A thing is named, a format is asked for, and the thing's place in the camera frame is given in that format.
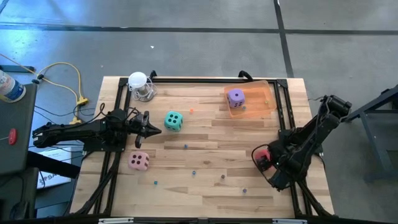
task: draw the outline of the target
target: wooden table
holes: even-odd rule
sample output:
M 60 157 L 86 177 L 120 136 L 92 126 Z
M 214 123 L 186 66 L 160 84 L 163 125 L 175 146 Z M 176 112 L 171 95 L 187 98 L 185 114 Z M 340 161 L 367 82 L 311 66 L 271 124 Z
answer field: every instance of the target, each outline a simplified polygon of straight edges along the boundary
M 101 103 L 106 105 L 104 111 L 113 110 L 119 78 L 104 77 L 96 113 Z M 312 118 L 304 80 L 287 80 L 295 123 L 300 127 Z M 136 150 L 135 135 L 129 136 L 119 166 L 113 217 L 294 216 L 290 191 L 278 192 L 271 188 L 250 157 L 256 146 L 277 139 L 279 120 L 276 111 L 268 118 L 230 119 L 223 98 L 226 85 L 230 84 L 159 83 L 158 93 L 152 101 L 131 100 L 130 105 L 139 111 L 150 111 L 150 122 L 161 129 L 162 134 L 149 137 L 142 143 L 141 151 L 150 155 L 146 172 L 127 167 L 128 155 Z M 170 110 L 184 116 L 179 133 L 164 127 L 164 117 Z M 97 187 L 103 157 L 104 153 L 94 152 L 84 160 L 71 212 L 81 208 Z M 319 202 L 333 213 L 325 171 L 319 158 L 312 159 L 307 182 Z M 107 192 L 105 189 L 103 207 Z M 300 208 L 304 210 L 300 193 L 299 200 Z

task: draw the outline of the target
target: yellow cable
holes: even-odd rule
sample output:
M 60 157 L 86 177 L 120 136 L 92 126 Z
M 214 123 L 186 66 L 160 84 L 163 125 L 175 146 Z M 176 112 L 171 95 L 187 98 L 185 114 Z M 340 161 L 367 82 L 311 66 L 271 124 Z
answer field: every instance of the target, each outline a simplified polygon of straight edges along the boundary
M 70 63 L 68 63 L 68 62 L 56 62 L 56 63 L 53 63 L 53 64 L 51 64 L 51 65 L 46 66 L 45 68 L 41 69 L 41 71 L 39 71 L 38 73 L 36 73 L 36 72 L 34 72 L 34 71 L 28 69 L 27 67 L 21 65 L 20 63 L 16 62 L 15 60 L 13 60 L 13 59 L 11 59 L 11 58 L 9 58 L 9 57 L 3 55 L 3 54 L 0 54 L 0 55 L 3 56 L 4 58 L 6 58 L 6 59 L 8 59 L 8 60 L 10 60 L 10 61 L 12 61 L 12 62 L 14 62 L 15 64 L 19 65 L 21 68 L 27 70 L 28 72 L 35 74 L 37 77 L 38 77 L 44 70 L 48 70 L 49 68 L 51 68 L 51 67 L 54 66 L 54 65 L 69 65 L 69 66 L 71 66 L 71 67 L 74 68 L 74 69 L 76 70 L 76 72 L 77 72 L 78 83 L 79 83 L 79 95 L 80 95 L 80 99 L 83 98 L 83 96 L 81 95 L 81 77 L 80 77 L 80 72 L 79 72 L 79 69 L 77 69 L 74 65 L 72 65 L 72 64 L 70 64 Z M 73 91 L 71 88 L 69 88 L 69 87 L 67 87 L 67 86 L 65 86 L 65 85 L 61 85 L 61 84 L 58 84 L 58 83 L 55 83 L 55 82 L 51 82 L 50 80 L 48 80 L 48 79 L 46 79 L 46 78 L 43 78 L 43 80 L 46 81 L 46 82 L 49 82 L 49 83 L 51 83 L 51 84 L 53 84 L 53 85 L 56 85 L 56 86 L 59 86 L 59 87 L 62 87 L 62 88 L 66 88 L 67 90 L 70 90 L 70 91 L 75 95 L 75 98 L 76 98 L 76 105 L 78 105 L 79 99 L 78 99 L 78 97 L 77 97 L 77 94 L 76 94 L 76 92 Z

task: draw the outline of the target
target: purple die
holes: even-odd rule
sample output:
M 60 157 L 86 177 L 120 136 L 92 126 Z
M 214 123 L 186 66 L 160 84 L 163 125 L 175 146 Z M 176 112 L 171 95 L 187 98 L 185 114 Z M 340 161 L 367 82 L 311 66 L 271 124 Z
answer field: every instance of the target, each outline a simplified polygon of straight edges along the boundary
M 229 107 L 231 108 L 237 108 L 242 106 L 244 103 L 244 94 L 241 89 L 230 90 L 227 93 L 226 98 L 228 99 Z

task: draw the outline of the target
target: gray floor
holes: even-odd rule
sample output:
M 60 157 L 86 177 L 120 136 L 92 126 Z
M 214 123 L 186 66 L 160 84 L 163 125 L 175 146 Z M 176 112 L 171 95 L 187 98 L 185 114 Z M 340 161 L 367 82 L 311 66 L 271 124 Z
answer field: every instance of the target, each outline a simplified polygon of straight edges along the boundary
M 398 1 L 279 2 L 286 29 L 398 29 Z M 0 13 L 1 24 L 278 28 L 271 0 L 9 0 Z M 253 76 L 287 77 L 279 34 L 0 30 L 0 37 L 0 52 L 25 65 L 42 68 L 59 61 L 76 65 L 84 95 L 90 99 L 88 108 L 95 107 L 105 75 L 157 70 L 159 75 L 235 77 L 246 70 Z M 294 77 L 304 78 L 309 98 L 335 94 L 356 109 L 398 84 L 396 35 L 287 35 L 287 44 Z M 8 62 L 0 58 L 0 63 Z M 69 67 L 51 69 L 47 76 L 77 90 L 76 74 Z M 26 74 L 14 77 L 22 83 L 33 79 Z M 69 91 L 44 83 L 37 105 L 65 113 L 75 105 L 72 97 Z M 313 114 L 318 105 L 310 101 Z M 50 118 L 67 123 L 72 117 Z M 46 122 L 35 114 L 32 128 Z M 336 214 L 397 223 L 398 182 L 363 181 L 363 175 L 377 167 L 361 124 L 342 124 L 323 147 Z M 69 184 L 42 192 L 40 206 L 67 201 L 71 188 Z M 38 215 L 61 215 L 63 206 Z

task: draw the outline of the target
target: orange tray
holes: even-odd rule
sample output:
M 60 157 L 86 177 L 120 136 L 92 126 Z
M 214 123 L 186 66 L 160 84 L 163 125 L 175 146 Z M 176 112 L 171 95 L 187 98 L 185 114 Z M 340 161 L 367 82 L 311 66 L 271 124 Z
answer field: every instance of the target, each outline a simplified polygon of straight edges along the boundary
M 227 93 L 232 89 L 241 89 L 244 93 L 244 104 L 238 108 L 230 108 Z M 268 82 L 256 81 L 224 88 L 225 102 L 228 106 L 231 118 L 249 118 L 253 116 L 270 115 L 276 109 L 274 97 L 272 97 Z

